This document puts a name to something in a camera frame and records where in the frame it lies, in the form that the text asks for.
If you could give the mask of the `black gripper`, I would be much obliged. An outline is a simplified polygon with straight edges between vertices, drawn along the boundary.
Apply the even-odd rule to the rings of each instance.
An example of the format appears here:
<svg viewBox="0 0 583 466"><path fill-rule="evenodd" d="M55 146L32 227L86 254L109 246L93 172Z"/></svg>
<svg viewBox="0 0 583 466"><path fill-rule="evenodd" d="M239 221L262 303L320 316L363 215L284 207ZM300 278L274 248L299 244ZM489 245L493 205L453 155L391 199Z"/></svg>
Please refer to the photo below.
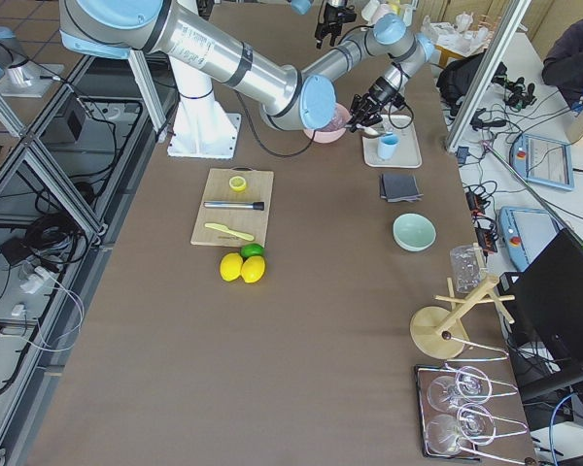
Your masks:
<svg viewBox="0 0 583 466"><path fill-rule="evenodd" d="M376 101L369 93L363 96L358 94L354 98L349 109L350 119L348 127L369 127L382 121L381 103Z"/></svg>
<svg viewBox="0 0 583 466"><path fill-rule="evenodd" d="M344 23L354 22L356 11L354 6L326 5L321 20L315 30L316 48L320 50L323 45L322 37L329 37L329 45L335 46L336 39L341 34Z"/></svg>

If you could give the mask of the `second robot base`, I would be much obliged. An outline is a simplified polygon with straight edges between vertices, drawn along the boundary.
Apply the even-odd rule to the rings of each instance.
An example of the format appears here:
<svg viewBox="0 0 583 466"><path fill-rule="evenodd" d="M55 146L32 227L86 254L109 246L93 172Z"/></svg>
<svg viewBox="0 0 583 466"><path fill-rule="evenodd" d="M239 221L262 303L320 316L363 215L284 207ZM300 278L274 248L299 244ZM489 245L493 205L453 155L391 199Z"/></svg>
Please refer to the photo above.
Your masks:
<svg viewBox="0 0 583 466"><path fill-rule="evenodd" d="M37 64L23 50L15 33L0 26L0 94L5 97L41 98L62 64Z"/></svg>

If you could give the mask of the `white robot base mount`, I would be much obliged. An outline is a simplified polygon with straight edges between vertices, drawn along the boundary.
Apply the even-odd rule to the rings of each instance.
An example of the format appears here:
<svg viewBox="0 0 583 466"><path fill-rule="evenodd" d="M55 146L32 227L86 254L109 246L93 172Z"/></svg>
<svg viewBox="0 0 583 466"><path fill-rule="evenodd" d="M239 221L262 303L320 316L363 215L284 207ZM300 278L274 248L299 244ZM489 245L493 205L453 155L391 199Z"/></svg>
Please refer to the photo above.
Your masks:
<svg viewBox="0 0 583 466"><path fill-rule="evenodd" d="M180 103L168 154L228 160L235 153L241 116L227 113L217 101L209 76L170 58Z"/></svg>

